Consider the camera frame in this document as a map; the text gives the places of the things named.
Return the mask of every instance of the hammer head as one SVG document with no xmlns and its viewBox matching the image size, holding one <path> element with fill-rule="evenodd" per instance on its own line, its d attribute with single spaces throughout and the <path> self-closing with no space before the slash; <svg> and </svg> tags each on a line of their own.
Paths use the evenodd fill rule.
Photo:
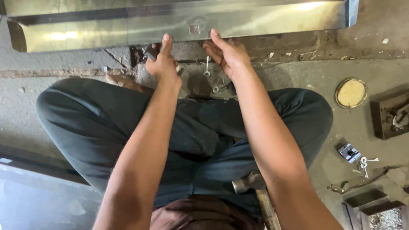
<svg viewBox="0 0 409 230">
<path fill-rule="evenodd" d="M 232 184 L 236 193 L 243 193 L 249 189 L 263 190 L 266 188 L 259 170 L 252 171 L 248 176 L 232 181 Z"/>
</svg>

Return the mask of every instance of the hand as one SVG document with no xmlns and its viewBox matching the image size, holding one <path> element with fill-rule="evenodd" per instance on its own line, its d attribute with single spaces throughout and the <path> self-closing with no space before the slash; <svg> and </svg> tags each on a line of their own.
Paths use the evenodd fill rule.
<svg viewBox="0 0 409 230">
<path fill-rule="evenodd" d="M 238 73 L 242 70 L 252 68 L 250 57 L 242 43 L 233 39 L 226 42 L 216 29 L 211 29 L 210 36 L 211 41 L 205 41 L 203 49 L 232 81 L 238 78 Z"/>
<path fill-rule="evenodd" d="M 146 70 L 159 82 L 166 81 L 170 83 L 182 84 L 182 80 L 176 72 L 178 62 L 171 55 L 172 38 L 165 34 L 162 39 L 162 50 L 158 54 L 156 61 L 148 58 L 146 61 Z"/>
</svg>

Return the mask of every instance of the brown shirt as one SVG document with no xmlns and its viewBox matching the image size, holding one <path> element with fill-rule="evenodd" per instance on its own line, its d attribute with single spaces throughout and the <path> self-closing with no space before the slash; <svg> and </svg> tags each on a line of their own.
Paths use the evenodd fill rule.
<svg viewBox="0 0 409 230">
<path fill-rule="evenodd" d="M 214 196 L 191 195 L 152 213 L 150 230 L 262 230 L 261 220 Z"/>
</svg>

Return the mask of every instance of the fingernail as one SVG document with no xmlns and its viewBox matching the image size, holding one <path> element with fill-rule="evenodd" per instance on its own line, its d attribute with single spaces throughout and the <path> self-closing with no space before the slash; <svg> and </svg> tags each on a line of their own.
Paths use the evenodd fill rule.
<svg viewBox="0 0 409 230">
<path fill-rule="evenodd" d="M 169 39 L 170 39 L 169 34 L 165 34 L 165 35 L 163 36 L 163 40 L 164 40 L 164 41 L 169 41 Z"/>
<path fill-rule="evenodd" d="M 217 36 L 217 35 L 219 35 L 219 32 L 216 30 L 216 29 L 211 29 L 211 34 L 212 35 L 214 35 L 214 36 Z"/>
</svg>

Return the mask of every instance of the metal shaving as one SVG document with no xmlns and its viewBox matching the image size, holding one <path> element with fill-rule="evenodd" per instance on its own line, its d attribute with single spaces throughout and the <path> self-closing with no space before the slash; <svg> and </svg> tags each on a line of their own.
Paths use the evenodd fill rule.
<svg viewBox="0 0 409 230">
<path fill-rule="evenodd" d="M 369 216 L 371 230 L 403 230 L 400 208 L 394 208 Z"/>
</svg>

